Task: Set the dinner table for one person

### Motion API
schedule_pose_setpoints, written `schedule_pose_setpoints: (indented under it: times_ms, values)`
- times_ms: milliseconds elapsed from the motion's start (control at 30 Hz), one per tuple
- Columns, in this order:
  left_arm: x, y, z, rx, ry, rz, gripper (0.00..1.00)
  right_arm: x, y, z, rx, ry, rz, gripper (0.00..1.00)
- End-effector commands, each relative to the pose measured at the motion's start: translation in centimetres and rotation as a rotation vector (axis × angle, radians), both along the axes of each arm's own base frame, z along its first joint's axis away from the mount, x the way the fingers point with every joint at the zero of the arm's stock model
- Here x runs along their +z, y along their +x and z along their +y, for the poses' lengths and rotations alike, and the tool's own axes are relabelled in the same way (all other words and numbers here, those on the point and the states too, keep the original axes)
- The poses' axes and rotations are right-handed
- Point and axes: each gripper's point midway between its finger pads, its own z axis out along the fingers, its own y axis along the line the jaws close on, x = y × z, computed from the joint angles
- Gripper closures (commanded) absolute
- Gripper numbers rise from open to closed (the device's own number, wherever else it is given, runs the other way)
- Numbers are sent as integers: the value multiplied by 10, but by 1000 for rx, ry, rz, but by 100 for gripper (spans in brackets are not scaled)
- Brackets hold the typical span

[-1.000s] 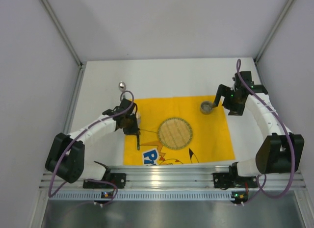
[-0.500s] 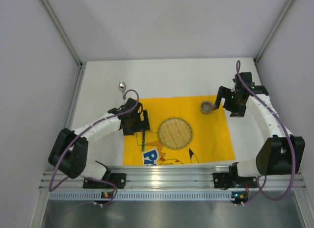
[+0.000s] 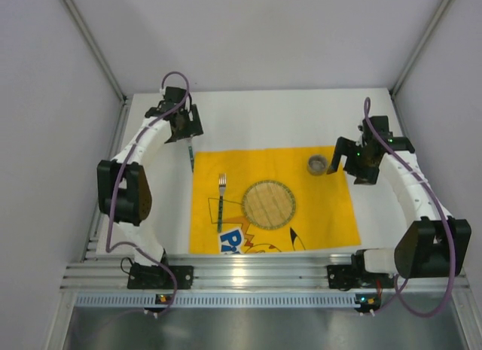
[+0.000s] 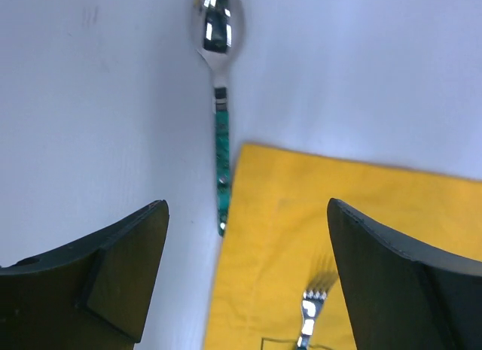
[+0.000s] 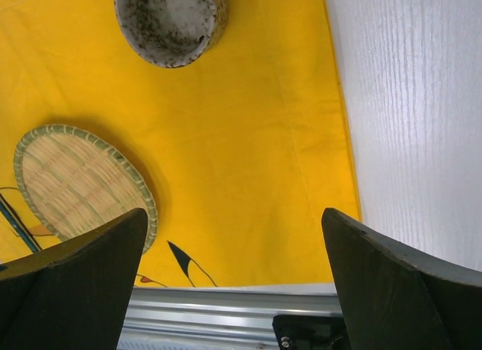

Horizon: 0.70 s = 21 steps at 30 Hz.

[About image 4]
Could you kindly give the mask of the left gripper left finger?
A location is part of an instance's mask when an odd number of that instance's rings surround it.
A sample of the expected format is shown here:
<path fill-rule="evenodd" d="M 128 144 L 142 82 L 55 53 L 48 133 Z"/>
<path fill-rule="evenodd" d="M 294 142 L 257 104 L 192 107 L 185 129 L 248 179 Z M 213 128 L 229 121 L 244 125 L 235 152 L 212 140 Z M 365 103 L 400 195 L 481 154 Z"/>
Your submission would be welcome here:
<path fill-rule="evenodd" d="M 157 200 L 1 270 L 3 349 L 132 349 L 142 340 L 169 223 Z"/>

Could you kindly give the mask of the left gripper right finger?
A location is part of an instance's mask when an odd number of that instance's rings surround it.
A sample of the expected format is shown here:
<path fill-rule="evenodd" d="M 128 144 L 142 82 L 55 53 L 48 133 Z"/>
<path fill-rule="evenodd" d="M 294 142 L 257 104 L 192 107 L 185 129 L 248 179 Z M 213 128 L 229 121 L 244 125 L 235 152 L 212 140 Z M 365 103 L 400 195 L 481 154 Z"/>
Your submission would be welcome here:
<path fill-rule="evenodd" d="M 479 349 L 481 263 L 330 199 L 328 229 L 359 349 Z"/>

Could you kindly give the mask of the yellow cartoon print cloth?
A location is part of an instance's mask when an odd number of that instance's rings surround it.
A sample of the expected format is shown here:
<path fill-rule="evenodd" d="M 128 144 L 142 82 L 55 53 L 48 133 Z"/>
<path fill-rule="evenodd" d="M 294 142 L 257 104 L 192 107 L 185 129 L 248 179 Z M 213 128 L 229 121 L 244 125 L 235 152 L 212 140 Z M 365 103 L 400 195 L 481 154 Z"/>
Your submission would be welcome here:
<path fill-rule="evenodd" d="M 303 292 L 333 258 L 332 198 L 437 248 L 481 258 L 478 181 L 247 144 L 237 161 L 205 348 L 294 348 Z"/>

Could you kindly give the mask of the green handled fork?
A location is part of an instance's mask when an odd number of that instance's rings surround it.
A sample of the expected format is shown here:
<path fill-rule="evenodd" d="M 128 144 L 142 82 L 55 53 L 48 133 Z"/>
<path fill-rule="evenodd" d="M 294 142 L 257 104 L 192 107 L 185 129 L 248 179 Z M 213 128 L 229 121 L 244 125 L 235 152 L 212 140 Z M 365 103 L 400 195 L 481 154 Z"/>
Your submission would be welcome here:
<path fill-rule="evenodd" d="M 334 256 L 324 257 L 316 274 L 310 279 L 303 292 L 300 303 L 302 324 L 296 349 L 309 348 L 316 320 L 338 278 Z"/>

